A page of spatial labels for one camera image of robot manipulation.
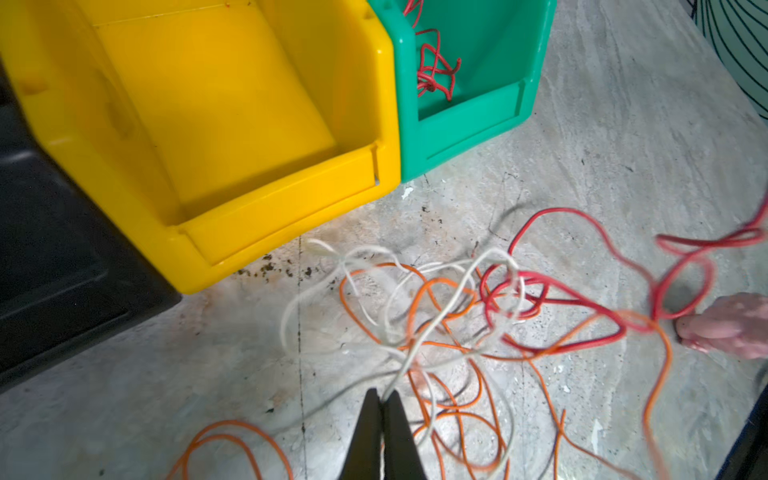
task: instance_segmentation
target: black tweezers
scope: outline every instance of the black tweezers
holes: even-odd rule
[[[381,480],[382,435],[384,479],[426,480],[400,395],[395,391],[381,403],[376,389],[362,402],[339,480]]]

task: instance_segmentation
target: plastic container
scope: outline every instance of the plastic container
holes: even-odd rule
[[[400,180],[365,0],[4,0],[0,56],[38,143],[182,293]]]
[[[407,0],[369,2],[395,48],[402,181],[531,115],[555,0],[425,0],[415,30],[416,13],[402,14]],[[451,66],[462,60],[451,102],[439,91],[418,98],[420,48],[435,45],[435,34],[415,32],[429,28],[440,31],[440,52]],[[447,78],[441,81],[446,86]]]

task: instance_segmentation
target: gray table surface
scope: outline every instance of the gray table surface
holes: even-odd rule
[[[310,413],[382,358],[282,356],[276,326],[284,305],[329,266],[307,250],[308,238],[342,250],[379,243],[410,262],[447,261],[476,243],[505,247],[531,213],[570,206],[595,215],[626,255],[661,274],[672,259],[653,235],[714,238],[746,220],[768,181],[767,155],[768,129],[677,0],[561,1],[535,112],[522,126],[1,395],[0,477],[161,478],[197,430],[238,418],[276,433],[297,478],[335,478],[365,389],[383,383],[358,386]],[[607,305],[645,307],[642,281],[574,218],[542,222],[518,259]],[[719,278],[707,302],[768,292],[768,247],[716,259]],[[672,300],[699,280],[687,273]],[[516,332],[544,343],[582,316],[546,310]],[[335,291],[303,302],[291,328],[294,341],[300,330],[304,351],[365,342]],[[609,330],[601,324],[591,334]],[[644,478],[653,472],[640,414],[662,352],[657,339],[630,335],[540,362],[554,401],[568,408],[572,438]],[[654,415],[657,438],[673,478],[713,478],[756,399],[761,362],[677,345],[675,355]],[[511,478],[539,478],[554,438],[541,390],[520,365],[488,369],[515,410]],[[451,377],[465,374],[457,367]],[[406,405],[414,406],[407,394]],[[265,478],[284,478],[270,449],[249,442]],[[490,455],[479,427],[468,442],[478,461]],[[430,478],[438,478],[434,454],[422,455]],[[450,478],[467,477],[448,464]],[[192,467],[193,478],[251,478],[232,447],[201,451]],[[559,473],[616,478],[569,448]]]

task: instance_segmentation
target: green plastic bin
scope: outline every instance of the green plastic bin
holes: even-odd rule
[[[531,115],[555,8],[555,0],[425,0],[414,30],[415,13],[402,14],[407,2],[369,0],[395,49],[403,182]],[[415,31],[428,28],[440,31],[451,66],[462,60],[450,102],[439,91],[418,97],[420,48],[435,35]]]

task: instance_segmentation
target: yellow plastic bin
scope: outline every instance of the yellow plastic bin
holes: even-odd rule
[[[183,293],[400,179],[366,0],[3,0],[0,58],[38,143]]]

